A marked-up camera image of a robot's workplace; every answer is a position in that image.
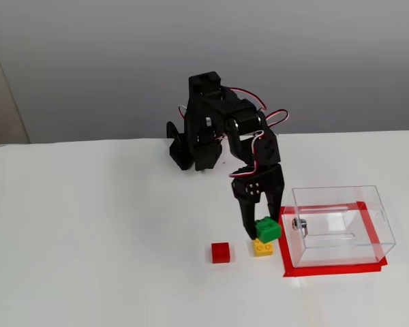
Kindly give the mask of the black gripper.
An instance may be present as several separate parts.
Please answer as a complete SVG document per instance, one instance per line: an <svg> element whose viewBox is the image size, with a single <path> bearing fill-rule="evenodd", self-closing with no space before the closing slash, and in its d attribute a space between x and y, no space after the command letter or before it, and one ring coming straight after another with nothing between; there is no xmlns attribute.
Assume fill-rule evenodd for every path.
<svg viewBox="0 0 409 327"><path fill-rule="evenodd" d="M255 205L259 203L262 193L267 197L270 218L279 222L284 192L284 177L279 164L251 176L235 177L232 191L239 202L243 226L251 239L257 237Z"/></svg>

